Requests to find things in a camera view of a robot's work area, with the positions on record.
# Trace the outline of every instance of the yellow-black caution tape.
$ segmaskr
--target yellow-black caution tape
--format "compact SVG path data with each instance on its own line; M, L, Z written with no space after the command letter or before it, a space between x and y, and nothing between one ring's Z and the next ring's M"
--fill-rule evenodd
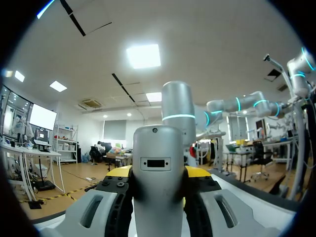
M69 194L65 194L66 196L70 197L72 200L77 201L74 197L70 196Z
M63 197L63 196L68 196L68 197L70 197L72 200L77 201L77 199L75 199L74 197L70 196L70 194L75 193L75 192L78 192L78 191L80 191L80 190L82 190L82 189L86 189L86 188L88 188L88 187L90 187L90 186L92 186L92 185L94 185L94 184L85 186L85 187L80 188L80 189L73 190L73 191L71 191L71 192L67 192L67 193L65 193L65 194L60 194L60 195L53 196L53 197L41 198L41 199L38 199L38 201L47 201L47 200L52 200L52 199L59 198L59 197ZM27 201L27 200L19 200L19 202L20 202L20 203L26 203L26 202L29 202L29 201Z

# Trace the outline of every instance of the ceiling light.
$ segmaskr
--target ceiling light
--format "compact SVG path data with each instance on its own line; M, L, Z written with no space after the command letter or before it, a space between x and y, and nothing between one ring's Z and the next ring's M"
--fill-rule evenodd
M158 102L161 101L161 92L156 93L146 93L147 99L149 102Z
M25 76L23 76L19 71L15 71L15 78L17 78L20 82L24 81Z
M129 62L135 69L161 65L158 44L131 47L126 52Z
M2 75L6 78L10 78L13 75L13 71L3 70Z
M49 85L51 88L57 90L58 92L62 92L63 90L66 90L67 87L60 84L58 81L54 81L51 85Z
M40 19L40 17L44 14L44 12L48 9L48 7L54 2L55 0L50 1L38 14L37 17Z

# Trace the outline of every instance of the office chair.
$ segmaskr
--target office chair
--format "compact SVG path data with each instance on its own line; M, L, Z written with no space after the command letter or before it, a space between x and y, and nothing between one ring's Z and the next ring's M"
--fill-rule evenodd
M91 150L89 152L89 155L91 156L91 158L93 159L93 162L91 165L97 165L96 163L94 163L94 161L100 160L100 157L102 156L101 153L98 151L98 148L95 146L91 146Z
M266 172L263 172L262 166L267 165L268 163L272 162L271 158L265 158L264 155L271 155L272 152L264 152L263 145L261 141L253 142L253 148L254 148L254 154L253 154L253 161L251 164L258 164L260 165L260 172L256 172L251 175L251 179L254 180L254 182L257 181L257 179L264 177L266 180L268 180L269 174Z

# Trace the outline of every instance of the television screen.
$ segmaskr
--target television screen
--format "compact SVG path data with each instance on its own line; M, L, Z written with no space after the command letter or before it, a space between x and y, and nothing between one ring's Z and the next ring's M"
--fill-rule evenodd
M33 104L30 124L46 128L48 130L53 130L56 116L57 113L45 109L39 105Z

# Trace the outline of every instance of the monitor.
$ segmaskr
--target monitor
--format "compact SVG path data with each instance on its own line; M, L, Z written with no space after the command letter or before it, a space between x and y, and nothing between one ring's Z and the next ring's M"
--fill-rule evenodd
M35 139L43 142L48 142L48 131L44 129L35 129Z
M30 118L30 124L42 127L48 130L54 129L57 113L45 109L39 105L33 104Z

